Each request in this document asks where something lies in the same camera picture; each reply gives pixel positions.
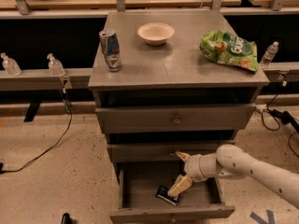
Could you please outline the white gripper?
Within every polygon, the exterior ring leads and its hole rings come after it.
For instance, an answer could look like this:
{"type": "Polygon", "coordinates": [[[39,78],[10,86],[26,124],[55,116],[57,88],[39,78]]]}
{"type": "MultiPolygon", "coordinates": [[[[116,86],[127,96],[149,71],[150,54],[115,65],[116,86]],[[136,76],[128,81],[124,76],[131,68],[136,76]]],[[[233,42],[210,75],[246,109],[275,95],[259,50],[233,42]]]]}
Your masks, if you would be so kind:
{"type": "Polygon", "coordinates": [[[176,155],[185,162],[184,172],[179,175],[174,185],[168,191],[168,195],[175,197],[192,186],[192,182],[203,182],[210,177],[217,176],[216,154],[189,155],[188,153],[176,151],[176,155]]]}

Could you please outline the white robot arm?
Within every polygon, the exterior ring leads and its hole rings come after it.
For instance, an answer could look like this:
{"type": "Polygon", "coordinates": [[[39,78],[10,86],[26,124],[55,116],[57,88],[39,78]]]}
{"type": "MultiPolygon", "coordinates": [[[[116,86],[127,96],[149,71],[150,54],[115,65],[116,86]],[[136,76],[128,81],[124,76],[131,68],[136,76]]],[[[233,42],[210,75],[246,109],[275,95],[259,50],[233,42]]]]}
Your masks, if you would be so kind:
{"type": "Polygon", "coordinates": [[[299,174],[259,161],[240,147],[224,144],[215,153],[207,155],[189,155],[180,151],[176,155],[184,161],[185,175],[178,176],[168,191],[169,196],[176,197],[194,182],[203,182],[211,177],[233,178],[245,175],[299,208],[299,174]]]}

